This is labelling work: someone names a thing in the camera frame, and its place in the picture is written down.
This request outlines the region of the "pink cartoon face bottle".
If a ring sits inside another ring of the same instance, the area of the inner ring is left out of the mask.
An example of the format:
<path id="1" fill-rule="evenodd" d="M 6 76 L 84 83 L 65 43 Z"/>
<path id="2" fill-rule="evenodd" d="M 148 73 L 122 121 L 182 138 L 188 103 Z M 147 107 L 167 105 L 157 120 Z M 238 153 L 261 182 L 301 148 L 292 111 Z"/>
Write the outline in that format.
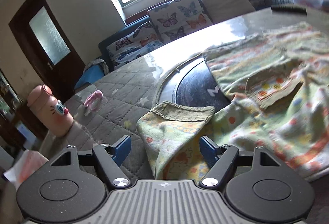
<path id="1" fill-rule="evenodd" d="M 65 136 L 73 126 L 74 118 L 47 85 L 35 87 L 27 98 L 31 112 L 56 137 Z"/>

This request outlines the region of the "colourful patterned child's shirt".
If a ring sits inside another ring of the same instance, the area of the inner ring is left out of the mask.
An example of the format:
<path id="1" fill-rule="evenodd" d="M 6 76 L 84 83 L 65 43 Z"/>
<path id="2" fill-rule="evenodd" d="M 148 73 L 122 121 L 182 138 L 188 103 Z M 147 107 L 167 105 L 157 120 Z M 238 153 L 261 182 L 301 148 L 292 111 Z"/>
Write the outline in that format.
<path id="1" fill-rule="evenodd" d="M 200 181 L 199 140 L 263 146 L 307 181 L 328 174 L 328 35 L 301 22 L 203 52 L 229 104 L 164 101 L 137 122 L 155 179 Z"/>

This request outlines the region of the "plain beige cushion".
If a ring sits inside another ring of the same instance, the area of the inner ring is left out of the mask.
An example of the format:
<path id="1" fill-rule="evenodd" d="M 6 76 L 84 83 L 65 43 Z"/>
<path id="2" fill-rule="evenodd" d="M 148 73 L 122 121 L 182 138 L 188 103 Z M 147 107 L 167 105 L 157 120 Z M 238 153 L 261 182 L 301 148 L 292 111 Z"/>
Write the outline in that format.
<path id="1" fill-rule="evenodd" d="M 252 13 L 255 8 L 249 0 L 201 0 L 214 24 Z"/>

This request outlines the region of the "upright butterfly print cushion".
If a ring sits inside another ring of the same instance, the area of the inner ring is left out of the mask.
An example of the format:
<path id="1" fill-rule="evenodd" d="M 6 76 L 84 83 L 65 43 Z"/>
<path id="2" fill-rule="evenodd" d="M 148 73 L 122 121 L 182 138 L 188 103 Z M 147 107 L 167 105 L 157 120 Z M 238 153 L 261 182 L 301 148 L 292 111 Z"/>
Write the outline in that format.
<path id="1" fill-rule="evenodd" d="M 147 13 L 165 44 L 213 25 L 200 0 L 172 0 Z"/>

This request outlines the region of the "dark wooden display cabinet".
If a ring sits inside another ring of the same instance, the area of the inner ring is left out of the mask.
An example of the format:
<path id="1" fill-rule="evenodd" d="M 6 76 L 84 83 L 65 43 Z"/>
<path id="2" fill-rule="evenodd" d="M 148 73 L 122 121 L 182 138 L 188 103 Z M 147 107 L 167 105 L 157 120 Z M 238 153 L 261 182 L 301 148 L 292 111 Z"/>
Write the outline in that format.
<path id="1" fill-rule="evenodd" d="M 25 150 L 26 137 L 18 130 L 21 119 L 16 113 L 21 100 L 1 71 L 1 137 L 15 151 Z"/>

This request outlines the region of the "dark wooden glass door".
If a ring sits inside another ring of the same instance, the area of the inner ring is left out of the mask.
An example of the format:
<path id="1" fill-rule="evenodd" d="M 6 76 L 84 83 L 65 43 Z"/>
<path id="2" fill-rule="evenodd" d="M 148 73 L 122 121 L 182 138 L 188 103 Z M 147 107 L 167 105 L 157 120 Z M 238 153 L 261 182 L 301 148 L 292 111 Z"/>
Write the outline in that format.
<path id="1" fill-rule="evenodd" d="M 67 101 L 85 64 L 46 0 L 26 0 L 9 23 L 18 45 L 56 98 Z"/>

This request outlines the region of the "black round induction cooktop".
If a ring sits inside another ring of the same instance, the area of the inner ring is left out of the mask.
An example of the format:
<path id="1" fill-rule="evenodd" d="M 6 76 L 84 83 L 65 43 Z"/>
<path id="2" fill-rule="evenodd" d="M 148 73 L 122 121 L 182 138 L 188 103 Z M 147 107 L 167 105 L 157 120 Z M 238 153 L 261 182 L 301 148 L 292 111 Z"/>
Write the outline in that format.
<path id="1" fill-rule="evenodd" d="M 220 111 L 230 104 L 214 80 L 203 58 L 183 67 L 183 76 L 176 86 L 175 102 L 189 107 L 215 107 Z"/>

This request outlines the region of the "flat butterfly print cushion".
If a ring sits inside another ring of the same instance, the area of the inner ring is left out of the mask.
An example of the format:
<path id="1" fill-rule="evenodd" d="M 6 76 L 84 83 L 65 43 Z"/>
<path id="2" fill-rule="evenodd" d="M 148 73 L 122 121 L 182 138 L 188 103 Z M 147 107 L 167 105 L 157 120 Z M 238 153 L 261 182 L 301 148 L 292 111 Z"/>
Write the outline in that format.
<path id="1" fill-rule="evenodd" d="M 134 32 L 111 43 L 106 49 L 113 69 L 116 70 L 163 45 L 152 23 L 146 22 Z"/>

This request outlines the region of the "blue grey cloth pile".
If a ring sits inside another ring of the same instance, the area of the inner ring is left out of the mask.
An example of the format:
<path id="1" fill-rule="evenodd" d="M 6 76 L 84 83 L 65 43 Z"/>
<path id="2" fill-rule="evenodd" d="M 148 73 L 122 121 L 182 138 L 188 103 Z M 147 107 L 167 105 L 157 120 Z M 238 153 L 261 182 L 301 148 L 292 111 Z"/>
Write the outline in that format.
<path id="1" fill-rule="evenodd" d="M 101 58 L 94 59 L 93 61 L 89 62 L 84 68 L 82 76 L 75 84 L 74 91 L 79 92 L 86 86 L 93 84 L 94 82 L 98 81 L 100 78 L 103 78 L 109 73 L 109 67 L 106 64 L 105 60 Z"/>

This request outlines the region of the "dark blue sofa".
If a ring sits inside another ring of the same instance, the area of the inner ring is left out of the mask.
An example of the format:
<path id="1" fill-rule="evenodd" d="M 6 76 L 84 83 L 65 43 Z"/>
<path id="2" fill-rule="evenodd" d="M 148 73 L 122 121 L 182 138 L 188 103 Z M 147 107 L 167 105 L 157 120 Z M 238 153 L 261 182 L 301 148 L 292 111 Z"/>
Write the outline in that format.
<path id="1" fill-rule="evenodd" d="M 293 0 L 249 0 L 249 2 L 251 2 L 255 10 L 262 10 L 272 5 L 289 4 L 289 3 L 292 4 Z M 123 29 L 119 30 L 118 32 L 114 33 L 113 35 L 111 35 L 110 37 L 106 38 L 105 40 L 99 43 L 98 48 L 102 54 L 101 59 L 105 60 L 107 66 L 109 67 L 110 72 L 114 70 L 114 64 L 110 59 L 110 54 L 109 51 L 107 50 L 107 47 L 110 44 L 116 42 L 117 40 L 126 37 L 131 32 L 134 32 L 140 25 L 150 22 L 151 19 L 150 17 L 148 17 L 147 11 L 159 5 L 161 5 L 161 3 L 155 4 L 133 15 L 132 17 L 129 17 L 128 25 L 126 25 Z"/>

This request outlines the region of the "black remote control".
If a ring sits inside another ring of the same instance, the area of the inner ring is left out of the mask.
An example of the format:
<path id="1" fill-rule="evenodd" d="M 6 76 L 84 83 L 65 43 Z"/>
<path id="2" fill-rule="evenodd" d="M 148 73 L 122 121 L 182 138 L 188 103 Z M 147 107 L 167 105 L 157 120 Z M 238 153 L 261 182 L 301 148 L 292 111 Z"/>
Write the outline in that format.
<path id="1" fill-rule="evenodd" d="M 296 6 L 273 5 L 273 6 L 270 7 L 270 9 L 274 13 L 287 13 L 287 14 L 307 15 L 306 8 L 296 7 Z"/>

